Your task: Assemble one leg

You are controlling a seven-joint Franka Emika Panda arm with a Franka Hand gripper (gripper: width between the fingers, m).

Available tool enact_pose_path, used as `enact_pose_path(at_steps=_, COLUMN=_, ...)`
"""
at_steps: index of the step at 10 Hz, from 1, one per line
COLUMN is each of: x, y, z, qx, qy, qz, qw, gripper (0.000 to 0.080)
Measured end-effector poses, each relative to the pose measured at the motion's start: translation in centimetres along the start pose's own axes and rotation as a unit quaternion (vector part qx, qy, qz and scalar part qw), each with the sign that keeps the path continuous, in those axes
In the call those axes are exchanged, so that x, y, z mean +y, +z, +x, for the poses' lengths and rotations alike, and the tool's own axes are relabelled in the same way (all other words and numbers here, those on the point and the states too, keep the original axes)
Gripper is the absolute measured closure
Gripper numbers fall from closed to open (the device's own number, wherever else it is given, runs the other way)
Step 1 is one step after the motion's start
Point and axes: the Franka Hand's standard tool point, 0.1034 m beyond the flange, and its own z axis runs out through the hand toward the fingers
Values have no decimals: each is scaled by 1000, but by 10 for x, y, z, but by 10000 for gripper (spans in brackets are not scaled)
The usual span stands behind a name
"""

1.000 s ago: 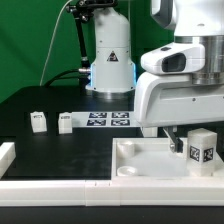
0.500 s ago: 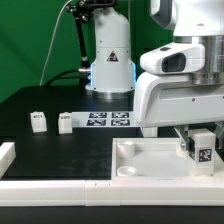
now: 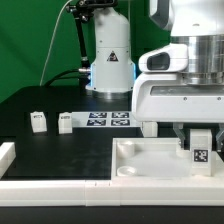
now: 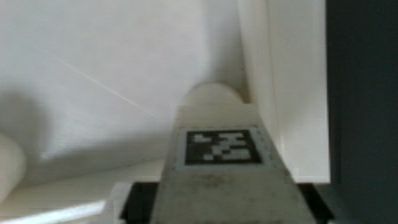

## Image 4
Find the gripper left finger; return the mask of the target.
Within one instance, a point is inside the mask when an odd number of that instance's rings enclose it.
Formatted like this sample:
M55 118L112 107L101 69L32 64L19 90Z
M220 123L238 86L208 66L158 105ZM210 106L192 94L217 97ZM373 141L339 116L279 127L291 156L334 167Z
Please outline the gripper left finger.
M149 224L158 183L117 183L96 224Z

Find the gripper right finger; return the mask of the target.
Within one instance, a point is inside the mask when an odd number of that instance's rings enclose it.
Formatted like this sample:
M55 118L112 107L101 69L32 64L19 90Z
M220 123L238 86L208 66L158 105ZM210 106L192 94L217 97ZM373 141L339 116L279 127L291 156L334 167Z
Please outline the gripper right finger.
M298 184L300 193L314 216L316 224L329 224L334 220L334 213L323 201L322 195L313 183Z

